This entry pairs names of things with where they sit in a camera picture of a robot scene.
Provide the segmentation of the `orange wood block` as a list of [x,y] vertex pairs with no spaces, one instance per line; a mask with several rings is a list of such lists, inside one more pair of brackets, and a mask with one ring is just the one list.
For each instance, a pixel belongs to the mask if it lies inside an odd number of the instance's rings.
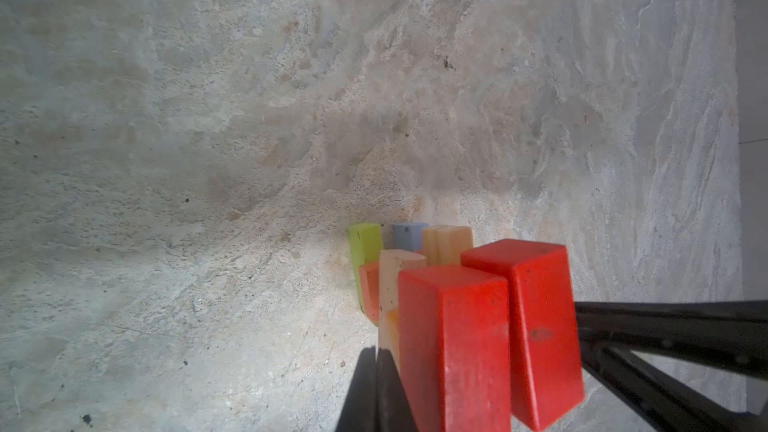
[[359,278],[365,316],[378,326],[379,323],[379,263],[370,262],[359,267]]

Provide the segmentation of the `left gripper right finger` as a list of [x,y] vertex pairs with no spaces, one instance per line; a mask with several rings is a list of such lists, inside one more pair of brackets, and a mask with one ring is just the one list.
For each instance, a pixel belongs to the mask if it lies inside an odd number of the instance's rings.
[[375,430],[418,431],[394,356],[387,349],[377,350]]

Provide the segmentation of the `engraved natural wood block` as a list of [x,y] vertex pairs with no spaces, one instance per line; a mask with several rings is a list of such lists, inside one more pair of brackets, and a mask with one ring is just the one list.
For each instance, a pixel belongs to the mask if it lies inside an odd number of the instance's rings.
[[430,266],[460,265],[461,254],[474,247],[469,226],[437,225],[422,229],[423,252]]

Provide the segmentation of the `green wood block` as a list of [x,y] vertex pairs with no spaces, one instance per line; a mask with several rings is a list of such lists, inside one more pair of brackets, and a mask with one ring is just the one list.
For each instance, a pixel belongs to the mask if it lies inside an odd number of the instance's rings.
[[379,260],[384,248],[380,223],[359,223],[347,228],[350,254],[357,288],[360,310],[364,310],[363,291],[359,269],[362,265]]

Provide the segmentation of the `blue wood block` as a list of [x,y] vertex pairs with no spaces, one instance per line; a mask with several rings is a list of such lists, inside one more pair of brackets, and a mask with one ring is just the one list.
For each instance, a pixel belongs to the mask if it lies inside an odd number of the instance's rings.
[[393,225],[394,248],[419,252],[422,246],[422,230],[428,224],[423,222],[399,222]]

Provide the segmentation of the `red wood block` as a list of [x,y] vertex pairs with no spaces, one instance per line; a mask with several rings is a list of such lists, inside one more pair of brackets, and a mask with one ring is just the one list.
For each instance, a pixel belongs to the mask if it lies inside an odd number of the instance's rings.
[[505,279],[462,266],[398,278],[400,377],[421,431],[508,431]]
[[566,247],[503,239],[463,252],[461,264],[507,280],[511,412],[548,428],[585,397]]

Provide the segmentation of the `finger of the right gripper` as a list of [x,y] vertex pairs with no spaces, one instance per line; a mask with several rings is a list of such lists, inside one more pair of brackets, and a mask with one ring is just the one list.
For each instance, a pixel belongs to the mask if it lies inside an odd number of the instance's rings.
[[577,302],[579,336],[767,379],[767,302]]
[[765,431],[767,414],[733,412],[634,353],[580,343],[583,368],[657,431]]

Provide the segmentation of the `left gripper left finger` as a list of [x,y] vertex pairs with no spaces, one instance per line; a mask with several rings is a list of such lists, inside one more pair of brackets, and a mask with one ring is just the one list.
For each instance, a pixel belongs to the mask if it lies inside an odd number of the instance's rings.
[[336,432],[378,430],[376,364],[376,348],[364,348],[358,357]]

